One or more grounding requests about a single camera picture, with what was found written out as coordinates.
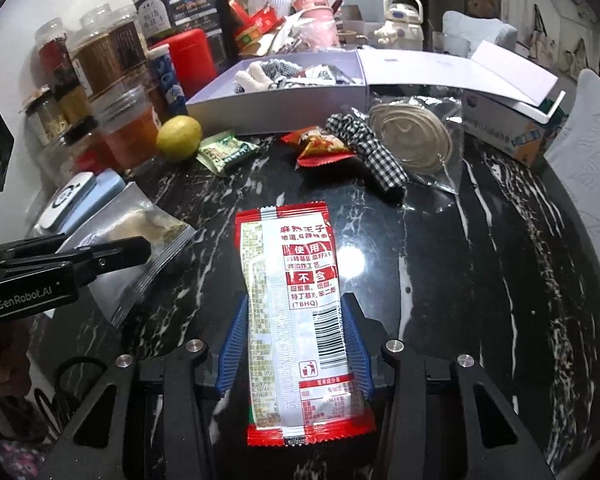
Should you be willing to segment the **person left hand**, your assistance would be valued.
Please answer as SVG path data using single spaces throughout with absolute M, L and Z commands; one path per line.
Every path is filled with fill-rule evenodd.
M 27 356 L 30 330 L 24 321 L 0 323 L 0 395 L 26 396 L 31 389 Z

